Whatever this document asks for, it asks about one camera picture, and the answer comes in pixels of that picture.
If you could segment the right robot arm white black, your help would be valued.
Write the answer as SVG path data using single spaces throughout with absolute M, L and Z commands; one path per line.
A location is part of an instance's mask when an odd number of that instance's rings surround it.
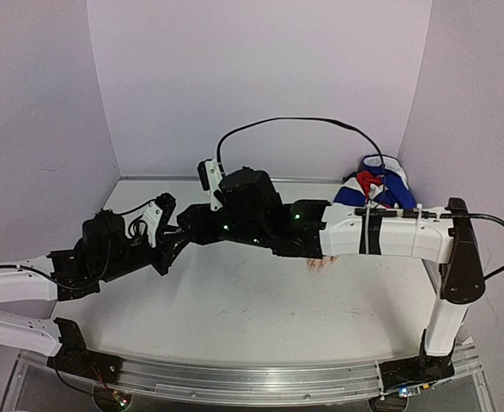
M 424 374 L 450 366 L 458 330 L 469 306 L 486 289 L 477 239 L 465 202 L 445 208 L 375 209 L 324 200 L 284 203 L 264 171 L 242 168 L 203 181 L 210 202 L 193 204 L 177 217 L 190 241 L 220 241 L 267 248 L 279 257 L 376 255 L 416 258 L 440 266 L 438 298 L 414 358 L 383 364 Z

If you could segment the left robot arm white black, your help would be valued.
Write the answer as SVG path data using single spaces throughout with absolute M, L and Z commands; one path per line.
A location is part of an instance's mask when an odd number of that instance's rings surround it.
M 15 263 L 0 264 L 0 304 L 24 300 L 79 300 L 144 267 L 162 276 L 185 247 L 181 230 L 170 224 L 173 196 L 163 193 L 124 213 L 103 209 L 82 225 L 82 237 L 69 250 Z M 57 320 L 24 318 L 0 311 L 0 345 L 29 350 L 48 357 L 58 355 L 76 375 L 89 372 L 91 353 L 68 341 Z

